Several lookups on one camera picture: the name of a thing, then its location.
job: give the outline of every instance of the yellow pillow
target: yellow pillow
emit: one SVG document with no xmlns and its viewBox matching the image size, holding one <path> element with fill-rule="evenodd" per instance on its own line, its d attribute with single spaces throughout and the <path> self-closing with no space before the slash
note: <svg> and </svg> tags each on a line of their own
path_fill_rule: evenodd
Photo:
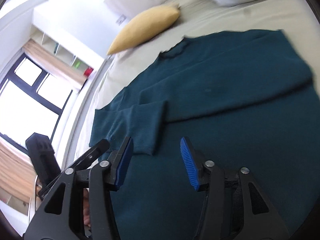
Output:
<svg viewBox="0 0 320 240">
<path fill-rule="evenodd" d="M 160 5 L 134 17 L 113 40 L 107 55 L 134 48 L 169 28 L 180 16 L 177 7 Z"/>
</svg>

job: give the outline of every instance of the black window frame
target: black window frame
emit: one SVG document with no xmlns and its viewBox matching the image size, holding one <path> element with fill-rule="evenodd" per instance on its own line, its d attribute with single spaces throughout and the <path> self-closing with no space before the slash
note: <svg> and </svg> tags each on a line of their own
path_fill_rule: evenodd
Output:
<svg viewBox="0 0 320 240">
<path fill-rule="evenodd" d="M 30 60 L 33 64 L 35 64 L 37 67 L 39 67 L 41 69 L 41 73 L 39 74 L 39 76 L 37 77 L 36 81 L 33 83 L 32 86 L 30 86 L 28 83 L 26 83 L 25 81 L 23 81 L 20 77 L 18 77 L 18 75 L 16 75 L 15 71 L 17 69 L 17 67 L 20 65 L 20 63 L 22 63 L 22 61 L 24 61 L 25 59 Z M 45 71 L 41 66 L 39 66 L 37 63 L 35 63 L 30 57 L 28 57 L 25 53 L 23 53 L 19 59 L 12 65 L 12 67 L 10 68 L 10 70 L 8 71 L 8 73 L 6 74 L 6 76 L 3 78 L 3 80 L 1 80 L 0 82 L 0 96 L 2 94 L 2 91 L 4 90 L 6 84 L 11 81 L 12 83 L 14 83 L 18 88 L 20 88 L 23 92 L 25 92 L 27 95 L 29 95 L 31 98 L 33 98 L 34 100 L 36 100 L 38 103 L 40 103 L 41 105 L 43 105 L 44 107 L 46 107 L 47 109 L 51 110 L 52 112 L 56 113 L 58 115 L 58 119 L 57 122 L 55 124 L 55 127 L 53 129 L 53 132 L 51 134 L 50 137 L 50 141 L 52 142 L 53 139 L 53 135 L 57 129 L 58 123 L 60 121 L 61 115 L 63 113 L 63 110 L 72 94 L 72 90 L 69 94 L 69 96 L 67 97 L 67 100 L 65 101 L 62 109 L 60 109 L 59 107 L 57 107 L 56 105 L 54 105 L 53 103 L 51 103 L 50 101 L 48 101 L 47 99 L 43 98 L 42 96 L 40 96 L 37 92 L 39 90 L 39 88 L 41 87 L 42 83 L 45 81 L 45 79 L 49 76 L 49 73 L 47 71 Z M 20 151 L 22 151 L 23 153 L 28 155 L 28 150 L 23 147 L 22 145 L 18 144 L 17 142 L 15 142 L 13 139 L 11 139 L 10 137 L 8 137 L 5 134 L 2 134 L 0 132 L 0 136 L 5 139 L 7 142 L 9 142 L 10 144 L 12 144 L 13 146 L 15 146 L 17 149 L 19 149 Z"/>
</svg>

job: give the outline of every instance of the bed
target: bed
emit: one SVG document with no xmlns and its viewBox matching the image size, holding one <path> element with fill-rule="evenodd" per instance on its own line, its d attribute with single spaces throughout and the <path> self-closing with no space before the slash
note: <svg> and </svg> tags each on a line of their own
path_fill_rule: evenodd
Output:
<svg viewBox="0 0 320 240">
<path fill-rule="evenodd" d="M 315 88 L 320 93 L 320 26 L 305 0 L 257 0 L 234 6 L 219 7 L 212 0 L 167 0 L 178 2 L 181 17 L 167 31 L 151 41 L 115 56 L 95 91 L 78 140 L 75 159 L 89 148 L 95 109 L 108 105 L 113 98 L 157 58 L 183 37 L 251 29 L 282 29 L 300 57 L 314 74 Z"/>
</svg>

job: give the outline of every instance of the person's hand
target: person's hand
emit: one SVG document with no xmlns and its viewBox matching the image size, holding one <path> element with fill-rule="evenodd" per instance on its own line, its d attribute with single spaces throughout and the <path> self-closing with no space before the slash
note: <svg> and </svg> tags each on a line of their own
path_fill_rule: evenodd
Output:
<svg viewBox="0 0 320 240">
<path fill-rule="evenodd" d="M 86 188 L 83 190 L 83 223 L 85 226 L 91 227 L 90 209 L 89 209 L 89 192 Z"/>
</svg>

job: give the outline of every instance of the shelf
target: shelf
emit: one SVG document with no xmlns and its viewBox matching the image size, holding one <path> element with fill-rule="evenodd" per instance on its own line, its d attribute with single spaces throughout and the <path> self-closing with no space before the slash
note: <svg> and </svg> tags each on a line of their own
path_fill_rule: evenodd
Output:
<svg viewBox="0 0 320 240">
<path fill-rule="evenodd" d="M 71 66 L 73 61 L 73 54 L 67 51 L 64 47 L 59 46 L 59 49 L 56 53 L 56 57 L 62 60 L 67 65 Z"/>
<path fill-rule="evenodd" d="M 31 26 L 30 36 L 31 39 L 38 43 L 42 48 L 71 67 L 75 72 L 83 75 L 86 69 L 89 67 L 89 65 L 80 60 L 76 55 L 65 49 L 62 44 L 52 39 L 49 35 L 34 25 Z"/>
<path fill-rule="evenodd" d="M 44 33 L 41 30 L 36 29 L 35 32 L 32 34 L 31 38 L 38 43 L 39 45 L 42 44 Z"/>
<path fill-rule="evenodd" d="M 49 36 L 47 36 L 46 34 L 43 35 L 42 47 L 45 50 L 47 50 L 51 54 L 54 54 L 54 48 L 56 47 L 56 44 L 57 44 L 56 41 L 51 39 Z"/>
<path fill-rule="evenodd" d="M 80 61 L 80 65 L 79 65 L 79 67 L 76 68 L 76 67 L 75 67 L 75 64 L 76 64 L 78 61 Z M 81 60 L 76 59 L 74 65 L 72 66 L 72 68 L 73 68 L 74 70 L 76 70 L 78 73 L 81 73 L 81 75 L 83 75 L 84 72 L 85 72 L 85 70 L 88 68 L 88 65 L 87 65 L 86 63 L 82 62 Z"/>
</svg>

